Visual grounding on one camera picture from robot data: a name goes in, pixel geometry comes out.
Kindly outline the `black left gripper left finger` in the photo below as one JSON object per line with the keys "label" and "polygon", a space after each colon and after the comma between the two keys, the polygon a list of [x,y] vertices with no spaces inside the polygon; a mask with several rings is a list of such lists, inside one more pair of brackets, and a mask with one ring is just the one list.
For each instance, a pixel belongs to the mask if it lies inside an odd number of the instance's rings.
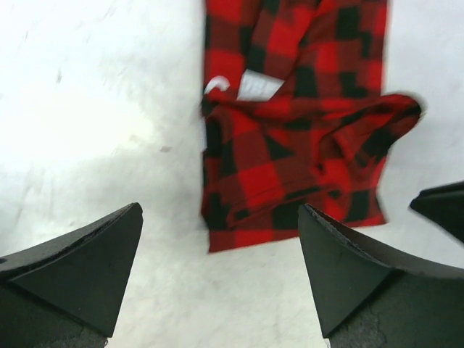
{"label": "black left gripper left finger", "polygon": [[143,225],[131,203],[72,232],[1,257],[1,336],[114,333]]}

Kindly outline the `red black plaid shirt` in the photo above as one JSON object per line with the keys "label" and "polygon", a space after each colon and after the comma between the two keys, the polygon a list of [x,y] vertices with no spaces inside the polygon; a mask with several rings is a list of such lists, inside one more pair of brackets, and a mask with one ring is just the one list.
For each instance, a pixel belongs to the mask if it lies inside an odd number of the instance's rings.
{"label": "red black plaid shirt", "polygon": [[210,252],[294,238],[311,204],[383,225],[377,187],[419,103],[382,94],[387,1],[207,1],[202,217]]}

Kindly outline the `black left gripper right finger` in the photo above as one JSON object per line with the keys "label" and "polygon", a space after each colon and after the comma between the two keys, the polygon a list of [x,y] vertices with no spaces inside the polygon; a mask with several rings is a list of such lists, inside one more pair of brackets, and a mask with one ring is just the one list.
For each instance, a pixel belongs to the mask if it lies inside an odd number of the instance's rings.
{"label": "black left gripper right finger", "polygon": [[395,249],[308,204],[298,226],[323,338],[463,338],[463,269]]}

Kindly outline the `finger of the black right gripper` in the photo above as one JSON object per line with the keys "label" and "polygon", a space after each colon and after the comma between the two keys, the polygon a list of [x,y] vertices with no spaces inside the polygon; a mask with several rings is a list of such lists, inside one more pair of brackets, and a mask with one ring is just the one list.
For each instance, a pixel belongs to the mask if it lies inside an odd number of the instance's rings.
{"label": "finger of the black right gripper", "polygon": [[463,242],[463,182],[422,190],[410,208]]}

